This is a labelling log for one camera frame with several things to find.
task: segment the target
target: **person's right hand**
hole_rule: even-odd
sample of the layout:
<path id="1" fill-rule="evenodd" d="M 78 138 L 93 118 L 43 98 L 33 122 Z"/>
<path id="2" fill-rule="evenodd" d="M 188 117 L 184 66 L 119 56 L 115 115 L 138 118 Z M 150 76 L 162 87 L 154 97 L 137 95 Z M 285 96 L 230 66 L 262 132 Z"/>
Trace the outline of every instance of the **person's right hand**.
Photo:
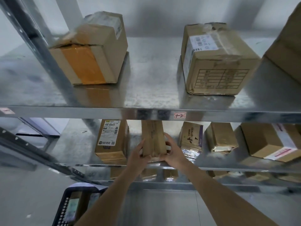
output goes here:
<path id="1" fill-rule="evenodd" d="M 185 157 L 175 140 L 167 133 L 164 133 L 164 135 L 168 139 L 168 141 L 165 142 L 166 145 L 171 146 L 171 152 L 167 155 L 160 155 L 160 160 L 165 160 L 171 167 L 182 171 L 183 168 L 191 162 Z"/>

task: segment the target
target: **shelf surface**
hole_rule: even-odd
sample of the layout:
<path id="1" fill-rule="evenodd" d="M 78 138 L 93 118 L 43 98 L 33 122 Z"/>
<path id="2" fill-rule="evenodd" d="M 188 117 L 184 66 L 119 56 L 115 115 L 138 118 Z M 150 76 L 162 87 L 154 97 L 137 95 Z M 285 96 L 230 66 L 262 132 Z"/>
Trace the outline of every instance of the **shelf surface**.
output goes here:
<path id="1" fill-rule="evenodd" d="M 141 121 L 128 120 L 130 135 L 127 155 L 141 141 Z M 204 125 L 204 130 L 209 122 L 196 122 Z M 176 141 L 183 122 L 181 121 L 163 121 L 164 131 L 169 133 Z M 233 128 L 239 124 L 232 123 Z M 100 127 L 100 121 L 95 121 L 95 130 L 88 129 L 83 120 L 70 119 L 61 137 L 58 139 L 53 150 L 49 154 L 58 160 L 63 166 L 86 166 L 86 167 L 115 167 L 125 166 L 119 160 L 113 161 L 113 164 L 106 164 L 95 155 L 94 149 L 96 138 Z M 236 132 L 239 148 L 230 154 L 210 152 L 207 146 L 205 136 L 203 137 L 203 152 L 195 160 L 195 164 L 203 170 L 226 170 L 226 171 L 269 171 L 276 173 L 301 172 L 299 161 L 295 163 L 282 164 L 277 161 L 261 159 L 253 166 L 247 166 L 241 163 L 248 157 L 246 142 L 240 127 Z M 165 161 L 158 163 L 149 163 L 148 168 L 173 169 Z"/>
<path id="2" fill-rule="evenodd" d="M 128 38 L 117 84 L 60 91 L 26 45 L 0 58 L 0 107 L 7 117 L 301 123 L 300 85 L 264 59 L 236 96 L 190 95 L 182 38 Z"/>

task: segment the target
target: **person's left hand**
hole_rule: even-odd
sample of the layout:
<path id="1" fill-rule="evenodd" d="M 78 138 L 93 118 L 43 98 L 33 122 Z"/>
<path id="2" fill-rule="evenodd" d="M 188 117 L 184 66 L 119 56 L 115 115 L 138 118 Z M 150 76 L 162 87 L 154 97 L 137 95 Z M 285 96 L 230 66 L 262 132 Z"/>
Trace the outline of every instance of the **person's left hand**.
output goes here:
<path id="1" fill-rule="evenodd" d="M 132 151 L 126 166 L 126 170 L 130 171 L 130 173 L 134 176 L 134 179 L 141 174 L 147 163 L 151 160 L 151 156 L 140 156 L 139 152 L 142 149 L 143 143 L 144 140 L 142 140 L 140 144 L 138 144 L 138 146 Z"/>

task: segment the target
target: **hand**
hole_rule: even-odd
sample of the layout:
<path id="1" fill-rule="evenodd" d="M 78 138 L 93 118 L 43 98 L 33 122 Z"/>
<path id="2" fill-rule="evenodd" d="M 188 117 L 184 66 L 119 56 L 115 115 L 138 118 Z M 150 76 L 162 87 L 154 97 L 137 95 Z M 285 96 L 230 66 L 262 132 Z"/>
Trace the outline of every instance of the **hand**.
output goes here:
<path id="1" fill-rule="evenodd" d="M 191 162 L 185 157 L 175 140 L 167 133 L 164 133 L 164 135 L 168 139 L 165 142 L 166 145 L 171 146 L 171 152 L 167 155 L 160 155 L 160 160 L 165 160 L 171 167 L 183 171 L 183 168 Z"/>
<path id="2" fill-rule="evenodd" d="M 126 166 L 126 170 L 128 170 L 133 175 L 133 179 L 135 179 L 139 174 L 141 174 L 141 172 L 151 159 L 151 156 L 140 156 L 139 152 L 142 149 L 143 143 L 144 140 L 142 140 L 140 144 L 138 144 L 138 146 L 132 151 Z"/>

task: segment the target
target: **black plastic basket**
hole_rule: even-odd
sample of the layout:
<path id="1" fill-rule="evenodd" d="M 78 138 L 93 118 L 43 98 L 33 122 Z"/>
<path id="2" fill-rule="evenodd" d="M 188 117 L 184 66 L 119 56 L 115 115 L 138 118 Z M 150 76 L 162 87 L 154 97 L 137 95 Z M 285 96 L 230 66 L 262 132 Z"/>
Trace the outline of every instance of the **black plastic basket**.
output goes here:
<path id="1" fill-rule="evenodd" d="M 69 203 L 69 198 L 71 196 L 72 192 L 77 192 L 77 191 L 85 191 L 89 193 L 100 193 L 103 194 L 104 191 L 106 191 L 107 188 L 103 190 L 98 190 L 94 186 L 79 186 L 79 187 L 69 187 L 65 190 L 62 200 L 60 202 L 60 205 L 58 207 L 58 211 L 55 215 L 55 219 L 53 221 L 52 226 L 68 226 L 69 222 L 64 221 L 66 209 Z"/>

